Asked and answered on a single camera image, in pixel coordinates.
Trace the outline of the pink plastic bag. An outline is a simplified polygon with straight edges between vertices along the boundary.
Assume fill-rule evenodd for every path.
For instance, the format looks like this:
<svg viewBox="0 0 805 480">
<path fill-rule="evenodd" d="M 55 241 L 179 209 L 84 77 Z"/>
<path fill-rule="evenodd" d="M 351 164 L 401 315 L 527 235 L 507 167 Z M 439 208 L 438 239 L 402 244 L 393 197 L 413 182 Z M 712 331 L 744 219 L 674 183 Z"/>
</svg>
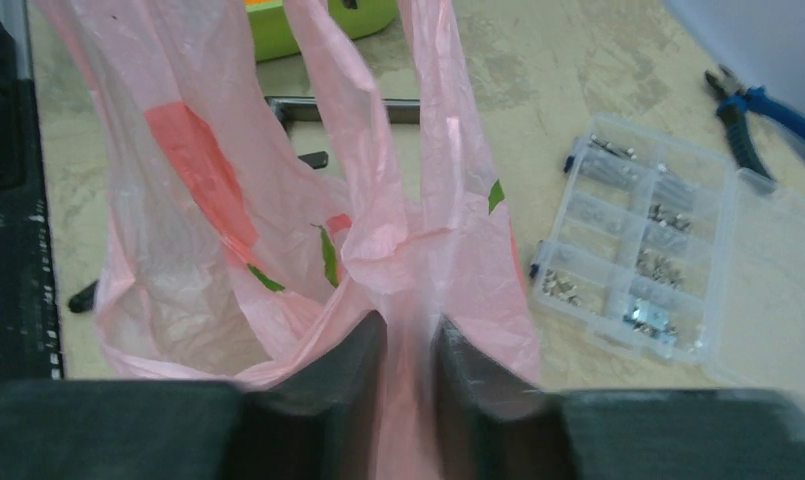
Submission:
<svg viewBox="0 0 805 480">
<path fill-rule="evenodd" d="M 407 197 L 382 94 L 348 37 L 300 48 L 341 175 L 301 162 L 267 105 L 240 1 L 43 1 L 107 133 L 96 326 L 123 376 L 268 387 L 368 312 L 387 327 L 372 479 L 444 479 L 432 342 L 452 320 L 538 376 L 508 205 L 453 6 L 398 8 L 420 89 Z M 345 120 L 343 102 L 373 112 Z"/>
</svg>

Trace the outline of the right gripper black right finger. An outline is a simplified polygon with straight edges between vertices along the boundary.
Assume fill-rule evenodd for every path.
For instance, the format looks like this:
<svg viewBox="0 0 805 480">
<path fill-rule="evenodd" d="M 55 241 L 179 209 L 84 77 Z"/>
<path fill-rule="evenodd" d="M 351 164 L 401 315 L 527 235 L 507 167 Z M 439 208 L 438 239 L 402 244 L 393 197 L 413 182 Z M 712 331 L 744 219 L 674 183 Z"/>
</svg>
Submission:
<svg viewBox="0 0 805 480">
<path fill-rule="evenodd" d="M 805 479 L 805 412 L 784 393 L 544 391 L 448 319 L 434 348 L 447 479 Z"/>
</svg>

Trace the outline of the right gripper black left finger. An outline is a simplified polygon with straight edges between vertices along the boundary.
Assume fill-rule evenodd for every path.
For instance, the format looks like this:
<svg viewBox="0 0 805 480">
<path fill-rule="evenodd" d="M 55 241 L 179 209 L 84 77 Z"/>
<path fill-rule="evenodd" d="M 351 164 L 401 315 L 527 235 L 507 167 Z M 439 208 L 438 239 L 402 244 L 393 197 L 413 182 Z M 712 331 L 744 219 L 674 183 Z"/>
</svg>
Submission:
<svg viewBox="0 0 805 480">
<path fill-rule="evenodd" d="M 366 479 L 376 312 L 281 383 L 0 381 L 0 479 Z"/>
</svg>

